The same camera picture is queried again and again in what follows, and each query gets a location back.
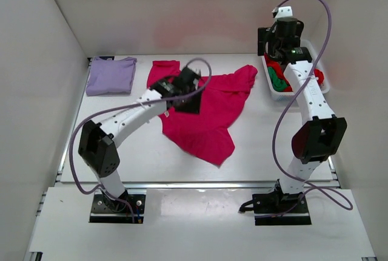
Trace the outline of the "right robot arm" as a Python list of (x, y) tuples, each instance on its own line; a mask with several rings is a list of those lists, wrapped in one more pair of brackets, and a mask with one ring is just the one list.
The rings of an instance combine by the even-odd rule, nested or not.
[(293, 158), (271, 193), (272, 207), (287, 212), (302, 197), (312, 172), (339, 148), (347, 128), (328, 105), (314, 74), (308, 48), (301, 46), (304, 24), (293, 17), (277, 18), (270, 28), (258, 30), (259, 54), (284, 69), (302, 118), (302, 126), (292, 137)]

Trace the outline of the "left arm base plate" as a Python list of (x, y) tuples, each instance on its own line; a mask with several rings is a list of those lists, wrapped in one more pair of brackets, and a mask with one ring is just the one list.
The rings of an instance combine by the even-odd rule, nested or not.
[(96, 192), (90, 209), (90, 223), (120, 223), (143, 224), (146, 204), (146, 191), (130, 191), (127, 196), (130, 208), (122, 202), (106, 197), (102, 192)]

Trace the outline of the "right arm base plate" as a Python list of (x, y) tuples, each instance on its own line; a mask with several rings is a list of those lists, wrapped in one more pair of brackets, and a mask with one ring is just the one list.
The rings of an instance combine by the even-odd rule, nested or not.
[(239, 213), (253, 212), (255, 226), (311, 225), (310, 212), (305, 197), (297, 194), (294, 199), (281, 200), (275, 192), (253, 194), (243, 203)]

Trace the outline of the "pink t-shirt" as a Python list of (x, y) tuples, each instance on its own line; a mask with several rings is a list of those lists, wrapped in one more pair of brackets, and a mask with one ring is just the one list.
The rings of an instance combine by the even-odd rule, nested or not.
[(199, 114), (170, 109), (159, 116), (163, 135), (184, 152), (221, 166), (235, 150), (228, 128), (243, 111), (257, 73), (257, 68), (245, 65), (230, 74), (212, 75)]

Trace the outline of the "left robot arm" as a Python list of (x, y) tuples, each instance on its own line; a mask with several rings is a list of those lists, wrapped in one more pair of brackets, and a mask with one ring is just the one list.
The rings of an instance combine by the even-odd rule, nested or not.
[(201, 92), (184, 100), (176, 97), (196, 91), (200, 79), (199, 70), (186, 66), (179, 75), (165, 76), (152, 83), (136, 100), (138, 107), (124, 109), (98, 123), (89, 120), (83, 125), (78, 154), (103, 185), (102, 194), (109, 209), (122, 212), (128, 208), (128, 193), (118, 174), (120, 145), (143, 124), (173, 107), (198, 114)]

